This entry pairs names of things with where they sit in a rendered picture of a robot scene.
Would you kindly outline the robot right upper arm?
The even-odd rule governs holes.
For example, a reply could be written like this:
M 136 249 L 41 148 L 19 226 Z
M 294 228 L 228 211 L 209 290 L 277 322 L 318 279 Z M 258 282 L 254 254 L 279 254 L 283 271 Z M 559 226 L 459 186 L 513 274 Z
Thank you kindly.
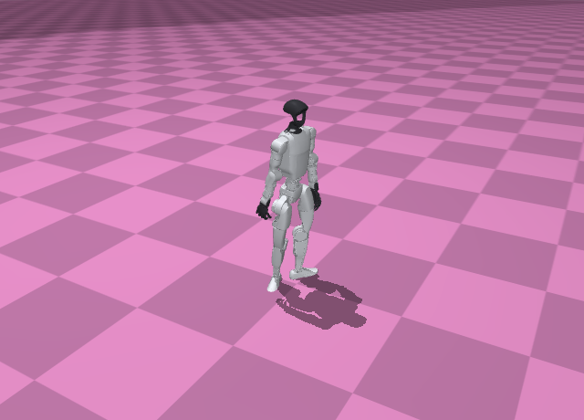
M 269 162 L 269 172 L 273 172 L 276 176 L 274 182 L 279 181 L 282 179 L 282 173 L 278 170 L 279 165 L 281 164 L 283 154 L 287 150 L 288 139 L 286 137 L 279 137 L 273 140 L 271 144 L 271 157 Z

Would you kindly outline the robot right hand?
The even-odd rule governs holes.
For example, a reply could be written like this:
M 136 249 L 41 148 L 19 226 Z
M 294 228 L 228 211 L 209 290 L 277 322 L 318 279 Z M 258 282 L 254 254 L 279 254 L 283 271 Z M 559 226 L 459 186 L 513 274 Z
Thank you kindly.
M 266 205 L 263 205 L 261 202 L 259 204 L 260 205 L 257 207 L 256 213 L 259 216 L 261 216 L 261 218 L 264 218 L 265 220 L 267 220 L 268 218 L 272 218 L 270 216 L 270 214 L 267 212 L 268 211 L 269 204 L 270 204 L 270 199 L 267 201 Z M 268 217 L 266 217 L 266 216 L 268 216 Z

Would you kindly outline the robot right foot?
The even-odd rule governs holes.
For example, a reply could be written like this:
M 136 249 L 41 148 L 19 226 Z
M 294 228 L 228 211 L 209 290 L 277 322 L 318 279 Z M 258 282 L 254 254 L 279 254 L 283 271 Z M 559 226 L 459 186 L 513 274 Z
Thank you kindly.
M 276 278 L 276 277 L 277 277 L 277 274 L 274 277 L 272 276 L 272 278 L 268 284 L 267 291 L 273 292 L 273 291 L 276 291 L 277 288 L 279 287 L 279 282 L 282 278 L 281 273 L 279 272 L 279 277 L 278 278 Z

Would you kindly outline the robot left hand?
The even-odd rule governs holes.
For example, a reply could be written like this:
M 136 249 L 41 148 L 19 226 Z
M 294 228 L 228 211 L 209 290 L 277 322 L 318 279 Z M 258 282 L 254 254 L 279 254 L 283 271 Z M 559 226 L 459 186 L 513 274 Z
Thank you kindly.
M 317 211 L 318 208 L 321 205 L 321 199 L 318 193 L 318 183 L 314 184 L 314 189 L 310 189 L 312 191 L 313 194 L 313 199 L 314 199 L 314 210 Z

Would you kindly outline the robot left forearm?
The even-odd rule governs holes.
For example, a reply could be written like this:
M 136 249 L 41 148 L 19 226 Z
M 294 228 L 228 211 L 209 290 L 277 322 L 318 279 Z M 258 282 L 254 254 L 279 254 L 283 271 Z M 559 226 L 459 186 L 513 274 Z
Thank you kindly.
M 314 189 L 314 184 L 318 183 L 318 174 L 317 174 L 317 165 L 318 162 L 316 162 L 314 165 L 308 165 L 308 186 L 312 189 Z

